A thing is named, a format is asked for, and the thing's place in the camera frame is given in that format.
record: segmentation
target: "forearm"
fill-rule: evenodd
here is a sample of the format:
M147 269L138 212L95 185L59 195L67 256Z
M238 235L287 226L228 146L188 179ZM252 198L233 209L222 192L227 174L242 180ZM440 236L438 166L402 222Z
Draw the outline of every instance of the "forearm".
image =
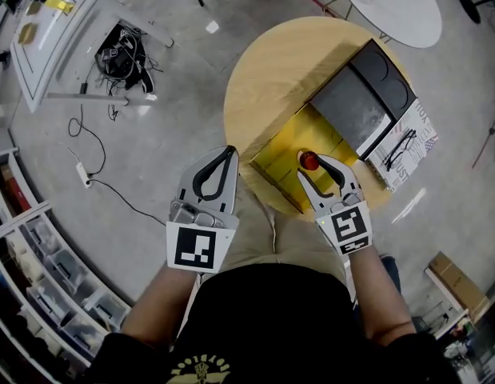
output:
M176 338L197 274L164 265L132 308L122 333L155 347Z
M366 336L384 346L416 333L403 297L382 265L373 246L350 255L353 283Z

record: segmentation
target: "yellow box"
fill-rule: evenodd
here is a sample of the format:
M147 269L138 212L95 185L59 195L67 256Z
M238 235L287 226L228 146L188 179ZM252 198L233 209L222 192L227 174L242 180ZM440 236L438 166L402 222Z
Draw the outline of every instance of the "yellow box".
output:
M297 178L300 150L329 155L348 166L357 161L357 155L325 118L306 103L251 159L250 165L303 213L311 204ZM321 192L330 192L334 187L333 179L323 168L306 173Z

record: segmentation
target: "yellow graphic print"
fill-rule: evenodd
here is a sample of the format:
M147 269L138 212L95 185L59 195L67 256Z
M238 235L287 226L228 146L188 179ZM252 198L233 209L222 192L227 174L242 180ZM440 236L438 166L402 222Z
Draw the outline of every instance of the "yellow graphic print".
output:
M174 377L167 384L220 384L230 373L229 368L224 358L217 359L216 355L210 359L207 354L201 357L194 355L192 359L186 358L185 362L180 362L177 369L171 370Z

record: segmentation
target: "round wooden table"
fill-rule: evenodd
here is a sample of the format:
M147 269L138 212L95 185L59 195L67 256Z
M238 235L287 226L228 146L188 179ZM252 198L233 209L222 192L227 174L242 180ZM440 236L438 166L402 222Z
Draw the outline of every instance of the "round wooden table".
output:
M373 38L405 78L395 54L368 30L336 18L307 17L280 24L253 42L231 74L224 104L227 143L240 154L240 175L259 199L285 214L300 214L249 164L317 88ZM361 161L353 170L370 209L391 196L384 183Z

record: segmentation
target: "person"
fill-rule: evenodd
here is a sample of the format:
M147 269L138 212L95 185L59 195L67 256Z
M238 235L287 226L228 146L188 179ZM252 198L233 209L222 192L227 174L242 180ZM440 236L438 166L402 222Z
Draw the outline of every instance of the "person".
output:
M2 68L5 70L10 63L10 52L9 51L3 51L0 53L0 62L2 63Z
M108 334L83 382L459 382L435 339L417 334L373 246L341 258L314 223L262 205L239 180L240 225L221 272L163 266Z

